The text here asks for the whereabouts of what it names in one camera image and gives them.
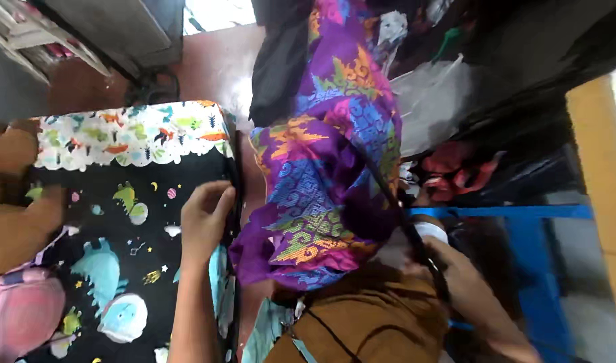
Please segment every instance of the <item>red fabric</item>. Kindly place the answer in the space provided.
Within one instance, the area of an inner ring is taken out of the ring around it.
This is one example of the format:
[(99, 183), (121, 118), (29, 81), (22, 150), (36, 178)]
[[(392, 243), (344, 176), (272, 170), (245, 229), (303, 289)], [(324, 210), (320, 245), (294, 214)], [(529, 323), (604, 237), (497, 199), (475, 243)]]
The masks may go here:
[[(431, 199), (437, 202), (448, 202), (455, 195), (480, 190), (487, 185), (504, 154), (504, 151), (499, 151), (490, 161), (477, 168), (461, 169), (463, 162), (474, 155), (473, 145), (467, 142), (446, 142), (422, 161), (422, 169), (431, 173), (423, 187), (431, 193)], [(478, 174), (472, 186), (466, 186), (467, 180), (476, 172)]]

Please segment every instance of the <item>blue metal frame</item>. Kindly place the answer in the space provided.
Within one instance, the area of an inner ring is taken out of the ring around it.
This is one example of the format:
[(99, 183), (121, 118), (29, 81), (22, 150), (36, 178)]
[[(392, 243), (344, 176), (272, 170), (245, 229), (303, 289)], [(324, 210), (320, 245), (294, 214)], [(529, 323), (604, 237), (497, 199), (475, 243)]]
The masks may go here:
[(436, 218), (448, 216), (504, 217), (507, 234), (518, 266), (533, 284), (519, 290), (519, 301), (525, 316), (525, 333), (543, 361), (570, 363), (574, 341), (561, 307), (558, 283), (547, 243), (544, 218), (592, 219), (586, 205), (539, 205), (530, 207), (482, 208), (411, 208), (409, 214), (427, 214)]

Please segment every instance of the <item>black strap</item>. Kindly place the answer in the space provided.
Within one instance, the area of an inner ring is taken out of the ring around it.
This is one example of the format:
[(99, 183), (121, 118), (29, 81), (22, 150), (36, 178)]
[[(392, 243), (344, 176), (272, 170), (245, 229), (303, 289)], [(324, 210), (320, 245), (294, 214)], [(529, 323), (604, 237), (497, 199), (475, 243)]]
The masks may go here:
[(348, 349), (348, 347), (344, 344), (344, 342), (342, 342), (342, 340), (337, 337), (337, 335), (334, 333), (334, 331), (332, 331), (330, 329), (330, 327), (328, 327), (328, 325), (326, 325), (326, 323), (323, 322), (323, 320), (320, 317), (315, 315), (309, 308), (306, 308), (304, 311), (308, 315), (313, 317), (315, 320), (317, 320), (319, 322), (319, 324), (321, 324), (321, 326), (323, 326), (328, 331), (328, 334), (330, 334), (333, 337), (333, 339), (335, 340), (335, 342), (337, 344), (339, 344), (340, 347), (342, 347), (342, 349), (346, 352), (346, 354), (349, 355), (349, 357), (352, 359), (352, 361), (354, 363), (361, 363), (361, 360), (355, 355), (355, 353), (353, 353), (352, 350)]

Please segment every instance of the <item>teal fabric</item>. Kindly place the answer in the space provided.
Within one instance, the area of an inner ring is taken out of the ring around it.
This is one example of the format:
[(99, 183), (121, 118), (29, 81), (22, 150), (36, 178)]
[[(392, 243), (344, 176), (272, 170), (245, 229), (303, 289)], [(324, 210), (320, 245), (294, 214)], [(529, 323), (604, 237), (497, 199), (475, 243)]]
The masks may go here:
[(255, 327), (248, 338), (241, 363), (263, 363), (274, 342), (283, 333), (283, 324), (293, 321), (292, 309), (277, 305), (266, 298), (259, 307)]
[(304, 344), (304, 342), (302, 342), (299, 339), (293, 338), (293, 343), (295, 343), (295, 347), (297, 347), (299, 352), (301, 352), (301, 354), (303, 354), (304, 359), (306, 359), (306, 362), (308, 362), (308, 363), (317, 363), (317, 360), (315, 360), (315, 358), (312, 356), (312, 354), (308, 351), (308, 349), (306, 348), (306, 345)]

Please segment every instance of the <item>person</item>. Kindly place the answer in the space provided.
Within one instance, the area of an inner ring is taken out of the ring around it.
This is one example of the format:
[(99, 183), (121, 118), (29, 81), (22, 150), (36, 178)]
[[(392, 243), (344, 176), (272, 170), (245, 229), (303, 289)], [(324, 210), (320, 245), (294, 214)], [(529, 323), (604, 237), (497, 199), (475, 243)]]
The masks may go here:
[[(223, 361), (218, 349), (208, 262), (236, 191), (229, 181), (196, 188), (182, 209), (182, 260), (169, 363)], [(440, 222), (424, 217), (427, 223)], [(423, 266), (401, 270), (369, 262), (304, 296), (303, 315), (274, 343), (266, 362), (437, 362), (449, 308), (489, 346), (514, 362), (541, 362), (471, 261), (430, 235), (425, 244), (447, 264), (451, 306)]]

